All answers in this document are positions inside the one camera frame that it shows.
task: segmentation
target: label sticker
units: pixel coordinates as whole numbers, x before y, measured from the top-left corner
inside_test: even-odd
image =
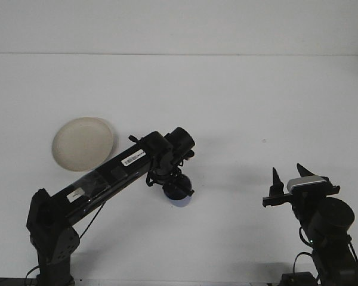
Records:
[[[144,152],[142,149],[138,150],[134,154],[130,155],[129,157],[123,159],[121,162],[122,164],[127,167],[133,162],[137,161],[139,158],[142,158],[144,155],[146,155],[146,152]]]
[[[71,192],[66,197],[72,203],[84,194],[85,194],[85,191],[82,188],[78,188],[78,189],[75,189],[73,192]]]

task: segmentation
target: paper plate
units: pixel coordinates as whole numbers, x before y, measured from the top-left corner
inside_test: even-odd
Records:
[[[103,120],[82,117],[66,123],[57,132],[52,154],[62,168],[88,171],[103,163],[113,146],[113,132]]]

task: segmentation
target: cable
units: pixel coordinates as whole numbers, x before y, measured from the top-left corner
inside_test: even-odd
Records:
[[[300,229],[298,230],[298,234],[300,235],[301,241],[302,241],[304,244],[306,244],[307,246],[312,247],[311,244],[310,244],[310,242],[308,242],[308,241],[304,238],[303,233],[302,233],[302,229],[303,229],[303,227],[300,226]]]
[[[40,268],[40,266],[37,265],[37,266],[33,267],[30,271],[28,271],[28,273],[25,275],[25,278],[24,278],[24,286],[26,286],[26,278],[28,277],[28,275],[31,274],[36,269],[39,269],[39,268]]]
[[[354,259],[356,260],[356,262],[358,264],[358,257],[357,257],[357,254],[356,254],[355,250],[354,250],[353,245],[351,244],[351,241],[348,244],[350,245],[350,249],[351,249],[351,252],[353,253]]]
[[[84,234],[86,233],[86,231],[89,229],[89,227],[91,226],[91,224],[93,223],[94,219],[98,216],[98,214],[100,213],[101,209],[103,208],[103,206],[105,205],[105,203],[102,204],[102,206],[97,210],[96,214],[94,215],[94,217],[91,219],[91,222],[88,224],[88,226],[86,227],[86,229],[84,230],[84,232],[79,236],[79,239],[81,239]]]
[[[297,261],[297,258],[299,258],[301,255],[308,255],[311,257],[311,254],[309,252],[300,252],[297,254],[295,260],[294,260],[294,263],[293,263],[293,274],[295,273],[295,268],[296,268],[296,261]]]

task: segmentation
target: white wall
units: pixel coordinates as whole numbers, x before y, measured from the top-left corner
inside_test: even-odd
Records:
[[[80,116],[109,121],[118,152],[130,134],[184,127],[196,193],[181,209],[143,179],[122,191],[74,253],[76,278],[278,281],[306,249],[290,206],[261,198],[271,168],[286,182],[296,163],[341,185],[358,254],[356,54],[358,1],[0,1],[0,276],[37,264],[32,195],[83,175],[51,155]],[[314,271],[308,257],[298,270]]]
[[[358,1],[0,0],[0,52],[358,54]]]

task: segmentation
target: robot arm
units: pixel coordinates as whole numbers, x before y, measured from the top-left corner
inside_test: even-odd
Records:
[[[301,178],[288,182],[288,194],[273,168],[273,185],[263,206],[290,203],[303,228],[311,256],[323,286],[358,286],[358,261],[349,249],[351,236],[347,231],[354,222],[354,212],[343,201],[327,197],[337,194],[327,177],[316,176],[297,164]],[[281,285],[317,285],[308,272],[283,274]]]
[[[195,142],[182,128],[162,136],[152,132],[135,145],[50,196],[40,189],[32,198],[27,220],[30,239],[38,252],[43,286],[67,286],[70,255],[79,245],[73,225],[115,194],[147,173],[148,186],[159,184],[165,194],[180,200],[193,194],[189,178],[181,173],[183,160],[194,156]]]

